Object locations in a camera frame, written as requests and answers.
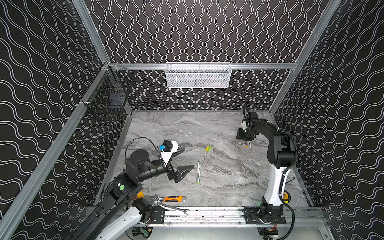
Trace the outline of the green white pen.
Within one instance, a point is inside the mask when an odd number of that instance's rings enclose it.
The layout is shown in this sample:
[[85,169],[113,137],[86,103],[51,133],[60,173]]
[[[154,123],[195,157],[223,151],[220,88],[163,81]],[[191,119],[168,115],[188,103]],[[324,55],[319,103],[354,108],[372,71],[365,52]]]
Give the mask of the green white pen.
[[197,183],[198,185],[201,184],[201,182],[200,182],[200,178],[201,178],[201,163],[198,162],[198,166],[197,166],[197,179],[196,179],[196,183]]

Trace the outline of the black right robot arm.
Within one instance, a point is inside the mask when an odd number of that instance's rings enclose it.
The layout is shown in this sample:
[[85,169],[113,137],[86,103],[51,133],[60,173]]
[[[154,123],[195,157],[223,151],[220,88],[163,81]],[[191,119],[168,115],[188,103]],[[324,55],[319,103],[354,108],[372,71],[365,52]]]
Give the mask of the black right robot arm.
[[297,161],[297,144],[294,137],[281,130],[266,119],[259,118],[256,112],[243,110],[241,127],[237,131],[237,140],[250,143],[257,135],[268,139],[267,160],[270,164],[270,179],[265,195],[258,210],[258,216],[264,224],[283,223],[283,210],[287,204],[284,190],[287,176]]

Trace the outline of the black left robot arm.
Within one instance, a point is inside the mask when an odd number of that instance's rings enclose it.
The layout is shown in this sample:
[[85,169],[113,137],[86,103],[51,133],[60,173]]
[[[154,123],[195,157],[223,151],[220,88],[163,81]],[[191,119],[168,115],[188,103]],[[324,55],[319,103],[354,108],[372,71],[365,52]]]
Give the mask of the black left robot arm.
[[151,161],[148,151],[143,149],[133,151],[125,164],[126,169],[107,187],[96,208],[70,237],[71,240],[95,240],[125,206],[139,207],[139,212],[147,216],[151,206],[137,196],[143,190],[142,182],[166,174],[169,180],[179,183],[195,168],[187,165],[174,169],[170,162],[165,165],[161,157]]

